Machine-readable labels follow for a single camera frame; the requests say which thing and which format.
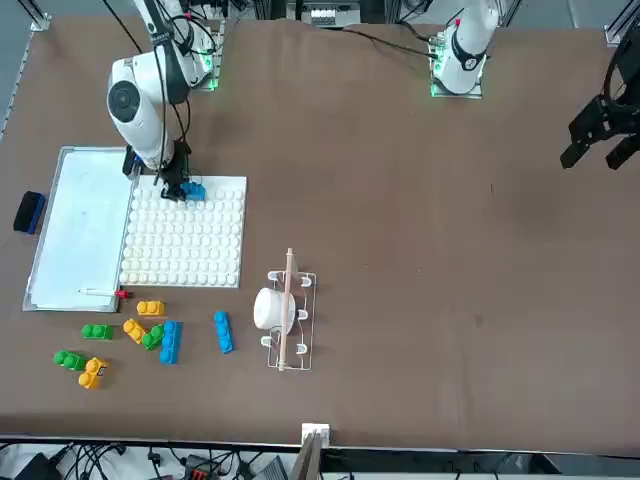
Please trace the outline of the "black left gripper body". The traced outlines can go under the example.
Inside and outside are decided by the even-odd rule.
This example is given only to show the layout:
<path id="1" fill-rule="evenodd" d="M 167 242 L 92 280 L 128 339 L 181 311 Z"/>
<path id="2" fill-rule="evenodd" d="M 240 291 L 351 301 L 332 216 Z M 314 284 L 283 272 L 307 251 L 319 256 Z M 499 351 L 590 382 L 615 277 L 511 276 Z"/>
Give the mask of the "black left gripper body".
<path id="1" fill-rule="evenodd" d="M 611 93 L 611 80 L 617 71 L 623 93 Z M 639 115 L 639 35 L 625 34 L 607 67 L 608 124 L 612 131 L 625 131 Z"/>

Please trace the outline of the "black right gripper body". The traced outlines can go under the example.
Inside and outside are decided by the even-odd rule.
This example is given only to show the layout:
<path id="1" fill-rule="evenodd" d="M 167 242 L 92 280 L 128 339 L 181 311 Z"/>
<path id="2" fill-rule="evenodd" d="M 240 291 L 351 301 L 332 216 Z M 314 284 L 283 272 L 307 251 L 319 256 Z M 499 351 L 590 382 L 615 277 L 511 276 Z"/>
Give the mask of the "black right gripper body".
<path id="1" fill-rule="evenodd" d="M 173 155 L 160 170 L 160 178 L 166 186 L 180 186 L 189 180 L 188 160 L 190 154 L 191 148 L 186 142 L 173 143 Z"/>

